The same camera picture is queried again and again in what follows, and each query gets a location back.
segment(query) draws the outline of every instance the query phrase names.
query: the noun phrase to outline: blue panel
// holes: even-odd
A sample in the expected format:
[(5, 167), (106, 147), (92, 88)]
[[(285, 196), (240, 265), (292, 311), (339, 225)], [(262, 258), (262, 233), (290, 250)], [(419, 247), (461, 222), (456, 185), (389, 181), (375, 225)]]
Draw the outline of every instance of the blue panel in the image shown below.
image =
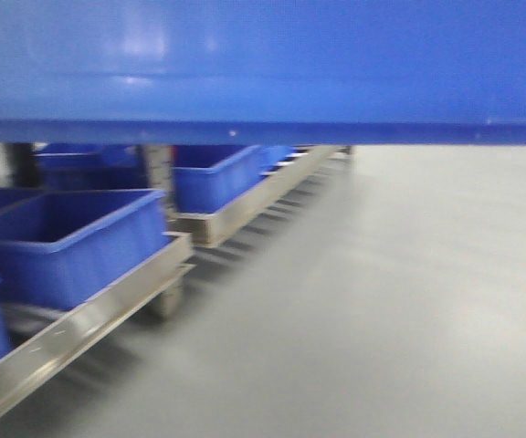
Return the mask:
[(0, 140), (526, 142), (526, 1), (0, 0)]

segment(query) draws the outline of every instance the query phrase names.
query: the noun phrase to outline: metal post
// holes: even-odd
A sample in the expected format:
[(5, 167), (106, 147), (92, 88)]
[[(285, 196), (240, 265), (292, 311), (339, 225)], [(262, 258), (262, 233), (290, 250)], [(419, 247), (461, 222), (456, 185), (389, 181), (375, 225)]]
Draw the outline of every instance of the metal post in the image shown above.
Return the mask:
[(39, 187), (40, 175), (37, 169), (32, 143), (5, 143), (5, 158), (11, 170), (15, 187)]

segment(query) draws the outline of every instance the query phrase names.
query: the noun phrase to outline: epoxy floor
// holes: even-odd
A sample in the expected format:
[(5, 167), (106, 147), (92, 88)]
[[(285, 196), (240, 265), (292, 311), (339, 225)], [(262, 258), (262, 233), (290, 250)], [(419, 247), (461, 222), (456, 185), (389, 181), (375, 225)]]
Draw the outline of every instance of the epoxy floor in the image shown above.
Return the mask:
[(0, 438), (526, 438), (526, 148), (358, 148), (194, 261)]

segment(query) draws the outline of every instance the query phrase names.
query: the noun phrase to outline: metal rail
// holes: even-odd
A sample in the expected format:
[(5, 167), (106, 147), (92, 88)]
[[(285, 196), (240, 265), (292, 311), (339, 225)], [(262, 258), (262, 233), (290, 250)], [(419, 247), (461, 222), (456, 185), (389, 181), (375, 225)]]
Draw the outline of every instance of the metal rail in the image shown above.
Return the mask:
[(145, 304), (177, 287), (192, 266), (189, 235), (170, 233), (164, 249), (0, 359), (0, 417), (118, 327)]
[(231, 203), (211, 214), (179, 213), (174, 227), (192, 233), (194, 244), (213, 248), (222, 244), (237, 230), (248, 224), (265, 208), (293, 189), (333, 153), (340, 145), (314, 145), (293, 154), (293, 160), (282, 162), (274, 172)]

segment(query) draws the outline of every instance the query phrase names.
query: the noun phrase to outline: blue overhead surface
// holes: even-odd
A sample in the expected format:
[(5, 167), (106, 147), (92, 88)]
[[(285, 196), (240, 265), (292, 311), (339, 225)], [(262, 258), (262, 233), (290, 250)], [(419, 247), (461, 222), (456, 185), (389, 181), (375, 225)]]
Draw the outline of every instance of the blue overhead surface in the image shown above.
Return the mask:
[(526, 143), (526, 1), (0, 0), (0, 141)]

